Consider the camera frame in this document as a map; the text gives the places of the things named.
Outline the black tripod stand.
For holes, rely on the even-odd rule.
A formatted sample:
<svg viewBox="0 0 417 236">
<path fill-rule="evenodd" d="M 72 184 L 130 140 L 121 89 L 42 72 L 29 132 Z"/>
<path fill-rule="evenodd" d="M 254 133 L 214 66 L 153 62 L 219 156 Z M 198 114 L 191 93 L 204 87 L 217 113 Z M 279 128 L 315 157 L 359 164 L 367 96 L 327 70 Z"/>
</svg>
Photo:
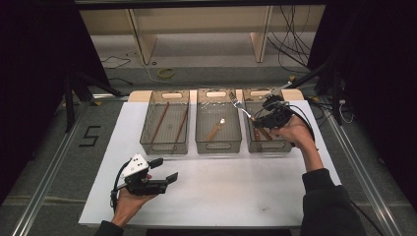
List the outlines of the black tripod stand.
<svg viewBox="0 0 417 236">
<path fill-rule="evenodd" d="M 90 102 L 93 100 L 93 95 L 89 90 L 89 86 L 95 86 L 116 97 L 128 96 L 127 93 L 112 88 L 110 85 L 100 82 L 98 79 L 81 71 L 69 73 L 63 80 L 63 85 L 67 115 L 67 132 L 72 129 L 76 121 L 73 94 L 82 102 Z"/>
<path fill-rule="evenodd" d="M 306 76 L 302 77 L 301 79 L 296 79 L 290 88 L 299 88 L 313 78 L 319 79 L 315 85 L 315 92 L 317 95 L 324 95 L 329 91 L 331 92 L 331 115 L 337 124 L 341 125 L 342 115 L 339 112 L 339 101 L 341 99 L 341 77 L 336 71 L 335 63 L 327 60 L 324 64 Z"/>
</svg>

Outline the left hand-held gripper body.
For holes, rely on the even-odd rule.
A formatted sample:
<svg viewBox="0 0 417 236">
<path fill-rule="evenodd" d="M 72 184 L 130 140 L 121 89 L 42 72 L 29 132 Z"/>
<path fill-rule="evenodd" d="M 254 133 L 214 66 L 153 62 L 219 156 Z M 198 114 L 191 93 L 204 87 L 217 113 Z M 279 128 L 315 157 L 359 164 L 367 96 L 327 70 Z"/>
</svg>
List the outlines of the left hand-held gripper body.
<svg viewBox="0 0 417 236">
<path fill-rule="evenodd" d="M 139 153 L 135 154 L 122 168 L 120 177 L 125 188 L 136 196 L 159 195 L 166 192 L 169 185 L 166 180 L 151 180 L 148 177 L 150 168 L 148 161 Z"/>
</svg>

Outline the yellow tape roll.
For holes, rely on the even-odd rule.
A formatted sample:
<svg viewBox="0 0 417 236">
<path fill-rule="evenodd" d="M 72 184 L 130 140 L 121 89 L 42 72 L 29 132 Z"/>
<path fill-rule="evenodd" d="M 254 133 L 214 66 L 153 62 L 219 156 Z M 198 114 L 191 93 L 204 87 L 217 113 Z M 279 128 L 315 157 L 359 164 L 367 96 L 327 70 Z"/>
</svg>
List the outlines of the yellow tape roll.
<svg viewBox="0 0 417 236">
<path fill-rule="evenodd" d="M 162 79 L 170 79 L 174 74 L 175 72 L 171 68 L 161 68 L 157 71 L 157 75 Z"/>
</svg>

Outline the person's right hand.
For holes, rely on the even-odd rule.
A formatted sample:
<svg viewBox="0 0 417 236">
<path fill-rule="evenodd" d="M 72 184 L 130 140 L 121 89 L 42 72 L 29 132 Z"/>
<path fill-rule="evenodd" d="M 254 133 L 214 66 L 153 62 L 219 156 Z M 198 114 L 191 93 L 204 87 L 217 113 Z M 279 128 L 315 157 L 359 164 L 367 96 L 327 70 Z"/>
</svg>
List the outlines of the person's right hand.
<svg viewBox="0 0 417 236">
<path fill-rule="evenodd" d="M 316 147 L 308 127 L 297 116 L 292 116 L 286 125 L 278 129 L 277 133 L 299 149 Z"/>
</svg>

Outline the black metal crossbar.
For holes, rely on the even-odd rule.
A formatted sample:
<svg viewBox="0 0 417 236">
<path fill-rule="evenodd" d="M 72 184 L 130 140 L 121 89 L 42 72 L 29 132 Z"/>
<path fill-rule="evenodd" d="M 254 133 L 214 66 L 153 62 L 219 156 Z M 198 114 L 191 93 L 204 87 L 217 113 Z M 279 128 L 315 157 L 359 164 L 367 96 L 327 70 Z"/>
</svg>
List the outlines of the black metal crossbar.
<svg viewBox="0 0 417 236">
<path fill-rule="evenodd" d="M 74 0 L 80 10 L 326 5 L 331 0 Z"/>
</svg>

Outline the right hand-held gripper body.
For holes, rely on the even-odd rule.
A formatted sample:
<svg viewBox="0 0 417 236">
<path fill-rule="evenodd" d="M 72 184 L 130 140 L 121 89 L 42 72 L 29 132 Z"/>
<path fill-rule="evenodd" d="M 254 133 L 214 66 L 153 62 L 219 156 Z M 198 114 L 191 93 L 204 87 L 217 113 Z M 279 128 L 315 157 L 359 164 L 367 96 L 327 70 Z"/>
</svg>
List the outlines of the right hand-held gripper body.
<svg viewBox="0 0 417 236">
<path fill-rule="evenodd" d="M 279 93 L 291 85 L 292 83 L 288 82 L 286 85 L 274 88 L 264 95 L 265 101 L 262 107 L 263 110 L 268 111 L 268 114 L 257 118 L 258 127 L 281 128 L 290 120 L 293 112 L 289 108 L 289 103 Z"/>
</svg>

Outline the light wooden bench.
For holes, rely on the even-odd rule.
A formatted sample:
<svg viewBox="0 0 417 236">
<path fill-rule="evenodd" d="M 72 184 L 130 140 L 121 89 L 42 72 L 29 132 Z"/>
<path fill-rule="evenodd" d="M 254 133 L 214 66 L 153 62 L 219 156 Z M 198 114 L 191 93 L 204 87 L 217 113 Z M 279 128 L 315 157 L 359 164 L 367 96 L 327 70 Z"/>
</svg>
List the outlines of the light wooden bench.
<svg viewBox="0 0 417 236">
<path fill-rule="evenodd" d="M 248 33 L 255 60 L 261 63 L 268 33 L 315 31 L 324 11 L 323 5 L 197 7 L 83 10 L 81 16 L 91 35 L 130 35 L 144 64 L 150 61 L 160 34 L 218 32 Z"/>
</svg>

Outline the aluminium floor rail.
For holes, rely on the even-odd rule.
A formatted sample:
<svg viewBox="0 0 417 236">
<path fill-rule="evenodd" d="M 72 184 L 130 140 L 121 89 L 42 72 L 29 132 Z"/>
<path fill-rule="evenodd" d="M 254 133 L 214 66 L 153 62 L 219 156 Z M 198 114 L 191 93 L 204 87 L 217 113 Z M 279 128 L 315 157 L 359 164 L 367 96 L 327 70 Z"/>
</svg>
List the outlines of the aluminium floor rail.
<svg viewBox="0 0 417 236">
<path fill-rule="evenodd" d="M 12 195 L 7 198 L 7 202 L 11 203 L 13 206 L 25 208 L 14 227 L 11 236 L 28 236 L 30 228 L 59 172 L 70 145 L 79 130 L 80 122 L 84 118 L 89 106 L 89 101 L 80 101 L 76 105 L 76 120 L 69 130 L 63 133 L 63 137 L 59 140 L 59 147 L 48 160 L 47 168 L 41 172 L 39 181 L 32 185 L 33 193 L 31 195 Z"/>
<path fill-rule="evenodd" d="M 371 178 L 371 174 L 366 170 L 365 165 L 360 159 L 360 155 L 351 143 L 346 132 L 340 125 L 337 124 L 329 111 L 325 110 L 324 114 L 327 116 L 326 120 L 331 126 L 332 131 L 335 133 L 347 161 L 353 169 L 356 179 L 368 199 L 368 207 L 373 209 L 374 215 L 378 221 L 373 220 L 371 216 L 360 207 L 359 204 L 351 202 L 353 207 L 360 212 L 370 225 L 373 226 L 379 236 L 404 236 L 400 225 L 396 222 L 393 213 L 377 189 L 376 184 Z"/>
</svg>

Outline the person's left hand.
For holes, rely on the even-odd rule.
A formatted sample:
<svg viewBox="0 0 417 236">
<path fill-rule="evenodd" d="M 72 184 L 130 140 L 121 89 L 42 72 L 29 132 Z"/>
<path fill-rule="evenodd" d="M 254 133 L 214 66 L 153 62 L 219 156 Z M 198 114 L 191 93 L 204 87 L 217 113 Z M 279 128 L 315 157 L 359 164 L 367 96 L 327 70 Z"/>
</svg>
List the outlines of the person's left hand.
<svg viewBox="0 0 417 236">
<path fill-rule="evenodd" d="M 136 196 L 129 193 L 126 188 L 119 191 L 116 210 L 111 222 L 124 228 L 128 222 L 139 212 L 142 206 L 155 198 L 155 195 Z"/>
</svg>

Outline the grey mesh bin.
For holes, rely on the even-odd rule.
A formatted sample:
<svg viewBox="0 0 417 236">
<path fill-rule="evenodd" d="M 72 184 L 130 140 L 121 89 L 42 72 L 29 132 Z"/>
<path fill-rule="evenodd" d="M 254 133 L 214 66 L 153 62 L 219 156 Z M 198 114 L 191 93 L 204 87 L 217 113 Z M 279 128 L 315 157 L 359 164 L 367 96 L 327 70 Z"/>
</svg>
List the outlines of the grey mesh bin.
<svg viewBox="0 0 417 236">
<path fill-rule="evenodd" d="M 233 88 L 203 88 L 197 91 L 197 113 L 195 142 L 199 154 L 238 153 L 242 142 L 242 132 L 238 110 L 233 106 L 228 94 Z M 225 123 L 210 142 L 206 137 L 220 121 Z"/>
<path fill-rule="evenodd" d="M 151 144 L 150 140 L 153 132 L 167 102 L 170 102 L 170 106 L 158 134 L 153 144 Z M 190 93 L 187 90 L 154 90 L 151 93 L 140 138 L 140 144 L 147 155 L 175 154 L 173 151 L 175 138 L 179 131 L 181 117 L 186 106 L 189 106 L 190 108 Z M 186 152 L 184 154 L 188 152 L 188 121 L 189 111 L 187 120 Z"/>
<path fill-rule="evenodd" d="M 262 117 L 268 114 L 268 111 L 263 110 L 262 104 L 264 103 L 264 95 L 269 93 L 269 88 L 244 88 L 243 104 L 245 109 L 253 115 L 255 118 Z M 267 141 L 266 138 L 260 133 L 261 140 L 255 141 L 254 125 L 252 122 L 245 118 L 247 144 L 250 153 L 255 152 L 290 152 L 292 145 L 290 142 L 283 138 L 277 138 L 272 136 L 271 141 Z"/>
</svg>

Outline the brown wooden chopstick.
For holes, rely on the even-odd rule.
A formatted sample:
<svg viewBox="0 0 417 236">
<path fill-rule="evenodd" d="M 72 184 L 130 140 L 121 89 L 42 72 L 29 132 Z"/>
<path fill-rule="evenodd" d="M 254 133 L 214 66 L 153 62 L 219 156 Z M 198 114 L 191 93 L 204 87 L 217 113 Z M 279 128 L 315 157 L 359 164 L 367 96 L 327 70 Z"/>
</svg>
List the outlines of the brown wooden chopstick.
<svg viewBox="0 0 417 236">
<path fill-rule="evenodd" d="M 156 127 L 155 127 L 155 130 L 154 130 L 154 132 L 153 132 L 152 138 L 151 138 L 151 140 L 150 140 L 150 143 L 151 143 L 151 144 L 153 144 L 153 142 L 154 142 L 154 140 L 155 140 L 155 138 L 156 138 L 156 136 L 157 136 L 157 134 L 158 134 L 158 131 L 159 131 L 159 129 L 160 129 L 160 126 L 161 126 L 161 124 L 162 124 L 162 122 L 163 122 L 163 119 L 164 119 L 164 117 L 165 117 L 165 115 L 166 115 L 166 112 L 167 112 L 167 110 L 168 110 L 169 106 L 170 106 L 170 102 L 167 102 L 167 103 L 165 104 L 165 106 L 164 106 L 164 109 L 163 109 L 163 111 L 162 111 L 162 113 L 161 113 L 161 115 L 160 115 L 160 117 L 159 117 L 159 120 L 158 120 L 158 122 L 157 122 L 157 125 L 156 125 Z"/>
<path fill-rule="evenodd" d="M 184 154 L 186 152 L 186 141 L 187 141 L 187 120 L 188 120 L 189 106 L 186 106 L 183 115 L 181 117 L 179 131 L 175 138 L 174 153 Z"/>
</svg>

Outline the clear spoon with tan handle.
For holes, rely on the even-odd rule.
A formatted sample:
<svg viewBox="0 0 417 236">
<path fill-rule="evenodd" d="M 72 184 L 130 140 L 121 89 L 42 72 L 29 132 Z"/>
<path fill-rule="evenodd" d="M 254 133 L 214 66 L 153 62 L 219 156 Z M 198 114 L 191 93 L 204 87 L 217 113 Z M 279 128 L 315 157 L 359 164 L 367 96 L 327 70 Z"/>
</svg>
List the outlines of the clear spoon with tan handle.
<svg viewBox="0 0 417 236">
<path fill-rule="evenodd" d="M 210 142 L 215 134 L 220 130 L 221 126 L 225 123 L 225 119 L 221 118 L 220 121 L 211 129 L 206 137 L 206 142 Z"/>
</svg>

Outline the wooden-handled metal fork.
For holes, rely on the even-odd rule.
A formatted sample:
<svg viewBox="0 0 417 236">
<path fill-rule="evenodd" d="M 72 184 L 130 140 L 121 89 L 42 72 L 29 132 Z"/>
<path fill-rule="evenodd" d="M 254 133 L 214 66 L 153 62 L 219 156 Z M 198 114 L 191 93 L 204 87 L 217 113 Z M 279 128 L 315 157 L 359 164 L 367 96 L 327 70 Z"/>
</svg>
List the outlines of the wooden-handled metal fork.
<svg viewBox="0 0 417 236">
<path fill-rule="evenodd" d="M 230 92 L 228 94 L 231 103 L 233 104 L 233 106 L 239 110 L 241 110 L 246 116 L 247 118 L 252 122 L 252 124 L 255 124 L 255 117 L 253 115 L 251 115 L 244 107 L 244 105 L 242 104 L 242 102 L 236 97 L 236 95 L 233 92 Z M 265 138 L 267 141 L 271 141 L 272 137 L 269 135 L 269 133 L 263 128 L 263 127 L 256 127 L 254 125 L 254 128 L 257 129 Z"/>
</svg>

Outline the black curtain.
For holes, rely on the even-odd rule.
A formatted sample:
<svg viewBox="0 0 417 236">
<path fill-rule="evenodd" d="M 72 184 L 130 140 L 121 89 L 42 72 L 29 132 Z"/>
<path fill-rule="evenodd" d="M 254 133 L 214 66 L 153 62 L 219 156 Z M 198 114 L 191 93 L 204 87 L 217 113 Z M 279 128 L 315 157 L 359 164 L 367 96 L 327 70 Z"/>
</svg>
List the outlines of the black curtain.
<svg viewBox="0 0 417 236">
<path fill-rule="evenodd" d="M 417 211 L 417 0 L 324 0 L 308 67 L 329 58 L 358 8 L 336 70 L 396 184 Z"/>
<path fill-rule="evenodd" d="M 0 205 L 74 71 L 108 82 L 75 0 L 0 0 Z"/>
</svg>

